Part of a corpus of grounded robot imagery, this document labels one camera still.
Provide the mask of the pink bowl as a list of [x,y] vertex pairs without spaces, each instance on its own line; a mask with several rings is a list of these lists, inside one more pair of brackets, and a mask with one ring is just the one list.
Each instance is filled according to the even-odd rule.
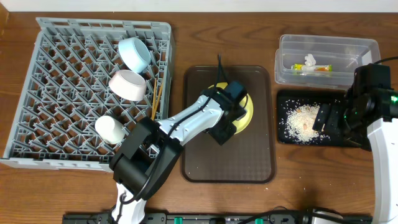
[[130,70],[119,70],[109,81],[110,89],[126,100],[141,101],[146,93],[146,81]]

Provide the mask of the white tissue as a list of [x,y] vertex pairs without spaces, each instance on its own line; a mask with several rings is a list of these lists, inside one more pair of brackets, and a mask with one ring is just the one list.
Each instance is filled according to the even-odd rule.
[[316,60],[312,54],[307,54],[305,56],[305,66],[314,67],[316,65]]

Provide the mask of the light blue bowl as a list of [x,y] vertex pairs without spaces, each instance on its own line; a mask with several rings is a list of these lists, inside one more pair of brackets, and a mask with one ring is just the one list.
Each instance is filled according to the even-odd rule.
[[133,72],[142,73],[150,64],[149,49],[137,37],[119,41],[118,49],[121,60]]

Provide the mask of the wooden chopstick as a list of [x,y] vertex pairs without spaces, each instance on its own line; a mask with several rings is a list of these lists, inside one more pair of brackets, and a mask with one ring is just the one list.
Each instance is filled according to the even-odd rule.
[[159,103],[160,103],[160,99],[161,99],[161,95],[162,95],[163,85],[164,85],[164,80],[162,80],[162,83],[160,84],[160,88],[157,91],[157,96],[155,98],[155,103],[154,103],[154,106],[152,108],[152,120],[155,120],[155,116],[156,116],[157,109],[158,109],[158,106],[159,106]]
[[155,102],[156,102],[156,96],[157,96],[157,78],[155,78],[154,81],[154,90],[153,90],[153,95],[152,95],[152,111],[151,111],[151,120],[154,120],[154,115],[155,115]]

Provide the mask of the green snack wrapper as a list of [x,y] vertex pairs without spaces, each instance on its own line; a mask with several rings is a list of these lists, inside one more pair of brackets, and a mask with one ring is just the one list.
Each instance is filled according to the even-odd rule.
[[332,65],[314,65],[307,66],[305,64],[295,63],[291,66],[292,70],[295,70],[299,75],[307,75],[310,72],[331,72],[333,70]]

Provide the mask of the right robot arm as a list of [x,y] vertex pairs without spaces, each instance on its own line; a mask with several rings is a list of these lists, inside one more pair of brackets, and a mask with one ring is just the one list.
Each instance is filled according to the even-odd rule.
[[372,152],[373,223],[397,223],[397,91],[390,68],[380,62],[358,67],[344,100],[321,105],[313,130]]

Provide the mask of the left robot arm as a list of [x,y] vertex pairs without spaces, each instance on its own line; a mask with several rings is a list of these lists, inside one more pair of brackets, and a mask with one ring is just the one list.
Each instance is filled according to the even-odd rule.
[[140,120],[109,164],[118,188],[112,223],[140,223],[146,201],[164,184],[196,135],[208,133],[219,145],[244,130],[254,106],[239,82],[217,83],[175,116]]

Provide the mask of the white cup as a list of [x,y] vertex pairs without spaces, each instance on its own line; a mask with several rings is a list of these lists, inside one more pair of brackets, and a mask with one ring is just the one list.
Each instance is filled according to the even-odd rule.
[[111,116],[104,115],[95,122],[95,130],[105,143],[117,144],[124,139],[123,125]]

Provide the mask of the yellow plate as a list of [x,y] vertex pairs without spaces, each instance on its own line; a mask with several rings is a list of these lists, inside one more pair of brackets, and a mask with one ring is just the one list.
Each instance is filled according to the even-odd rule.
[[[227,82],[221,82],[217,83],[216,86],[224,88],[227,84],[228,84]],[[215,92],[216,90],[214,90],[214,86],[212,85],[209,88],[203,90],[201,93],[205,96],[212,97],[215,94]],[[251,97],[249,96],[249,93],[247,93],[246,97],[240,102],[240,104],[246,110],[246,114],[243,117],[233,122],[233,124],[235,124],[237,127],[237,131],[235,134],[240,133],[249,125],[254,114],[254,105]]]

